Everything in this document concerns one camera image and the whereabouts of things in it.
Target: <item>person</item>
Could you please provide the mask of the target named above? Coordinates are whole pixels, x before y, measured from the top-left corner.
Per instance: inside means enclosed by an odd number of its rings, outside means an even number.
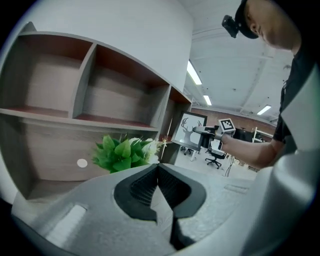
[[[294,2],[242,0],[234,18],[239,31],[247,38],[260,38],[273,48],[289,50],[293,54],[290,75],[281,90],[280,113],[304,85],[316,59],[314,46],[317,35],[312,36],[310,28],[317,27],[317,16],[312,14],[314,9],[311,5],[301,6],[301,1]],[[308,17],[303,17],[302,12],[309,14]],[[227,134],[221,141],[223,151],[257,169],[271,166],[280,156],[297,149],[281,115],[271,142],[250,143]]]

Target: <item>wall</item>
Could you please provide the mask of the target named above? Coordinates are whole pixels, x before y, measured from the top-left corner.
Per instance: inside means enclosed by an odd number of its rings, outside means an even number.
[[[215,126],[215,125],[217,126],[217,125],[219,125],[219,122],[218,122],[219,119],[231,118],[233,124],[238,129],[245,128],[245,131],[251,132],[252,128],[258,127],[258,130],[260,130],[262,132],[266,132],[266,133],[272,134],[272,135],[275,133],[274,126],[268,125],[266,123],[263,123],[263,122],[260,122],[257,120],[253,120],[250,118],[236,116],[233,114],[220,113],[220,112],[216,112],[216,111],[197,109],[197,108],[193,108],[191,110],[191,112],[207,116],[208,117],[207,121],[206,121],[207,126]]]
[[[39,0],[20,19],[1,49],[0,68],[21,28],[92,38],[118,48],[183,90],[193,19],[177,0]],[[0,196],[12,203],[15,188],[0,156]]]

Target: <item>framed deer picture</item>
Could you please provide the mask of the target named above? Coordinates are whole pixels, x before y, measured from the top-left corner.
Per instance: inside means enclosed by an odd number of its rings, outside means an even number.
[[[206,126],[206,124],[207,116],[186,111],[182,112],[171,142],[199,151],[202,137],[200,133],[194,132],[193,129],[197,126]]]

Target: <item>white circle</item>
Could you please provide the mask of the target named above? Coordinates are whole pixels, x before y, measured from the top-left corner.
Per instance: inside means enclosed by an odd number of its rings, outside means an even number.
[[[87,162],[87,160],[81,158],[78,161],[76,161],[76,164],[81,168],[85,168],[85,167],[87,167],[88,162]]]

